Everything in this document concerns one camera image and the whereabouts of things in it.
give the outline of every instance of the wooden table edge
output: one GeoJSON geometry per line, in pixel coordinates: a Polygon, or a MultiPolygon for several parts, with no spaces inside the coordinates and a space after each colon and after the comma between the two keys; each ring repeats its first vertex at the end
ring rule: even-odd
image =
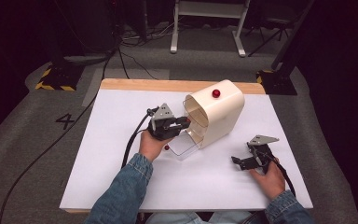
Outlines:
{"type": "MultiPolygon", "coordinates": [[[[215,81],[190,80],[154,80],[154,79],[125,79],[106,78],[101,82],[101,90],[127,91],[185,91],[194,92],[212,86],[215,81]]],[[[266,94],[259,83],[233,82],[243,94],[266,94]]]]}

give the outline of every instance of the denim jacket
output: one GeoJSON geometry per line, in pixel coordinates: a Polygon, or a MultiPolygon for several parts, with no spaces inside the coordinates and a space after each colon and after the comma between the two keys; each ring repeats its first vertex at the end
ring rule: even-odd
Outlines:
{"type": "MultiPolygon", "coordinates": [[[[94,204],[85,223],[135,223],[152,173],[152,163],[135,154],[94,204]]],[[[313,223],[310,214],[288,190],[274,199],[265,213],[270,223],[313,223]]]]}

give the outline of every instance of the number 4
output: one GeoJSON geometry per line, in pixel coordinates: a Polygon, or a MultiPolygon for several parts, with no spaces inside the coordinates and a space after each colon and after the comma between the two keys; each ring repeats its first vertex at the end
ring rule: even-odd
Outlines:
{"type": "Polygon", "coordinates": [[[65,125],[63,126],[63,129],[66,130],[66,128],[68,127],[69,123],[75,122],[74,120],[71,120],[71,117],[72,117],[72,115],[70,115],[68,113],[68,114],[60,117],[59,119],[57,119],[56,122],[64,123],[65,125]]]}

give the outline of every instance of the gray carpet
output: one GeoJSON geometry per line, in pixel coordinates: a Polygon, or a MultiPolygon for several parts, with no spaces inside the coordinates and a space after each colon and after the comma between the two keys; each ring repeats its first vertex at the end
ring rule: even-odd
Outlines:
{"type": "MultiPolygon", "coordinates": [[[[240,58],[229,27],[222,30],[190,29],[179,34],[178,52],[170,54],[171,37],[142,47],[122,47],[154,77],[255,82],[255,72],[269,69],[283,41],[272,41],[254,57],[240,58]]],[[[249,51],[261,43],[258,32],[242,36],[249,51]]],[[[152,78],[132,58],[123,56],[131,78],[152,78]]],[[[69,113],[78,118],[98,90],[103,64],[86,67],[77,91],[35,90],[48,64],[30,74],[30,93],[0,126],[0,208],[19,174],[63,132],[56,119],[69,113]]],[[[116,54],[106,77],[124,77],[116,54]]],[[[298,96],[270,96],[298,166],[304,176],[317,223],[358,223],[350,187],[332,157],[315,117],[305,79],[298,70],[291,75],[298,96]]],[[[59,209],[66,182],[76,159],[91,108],[77,125],[25,174],[10,195],[3,223],[81,223],[86,214],[59,209]]]]}

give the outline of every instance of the cream plastic device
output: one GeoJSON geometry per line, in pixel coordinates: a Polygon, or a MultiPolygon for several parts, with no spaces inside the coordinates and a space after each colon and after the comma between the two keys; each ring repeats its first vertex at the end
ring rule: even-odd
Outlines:
{"type": "Polygon", "coordinates": [[[186,131],[200,148],[207,147],[234,129],[244,105],[242,91],[229,80],[191,93],[185,100],[191,120],[186,131]]]}

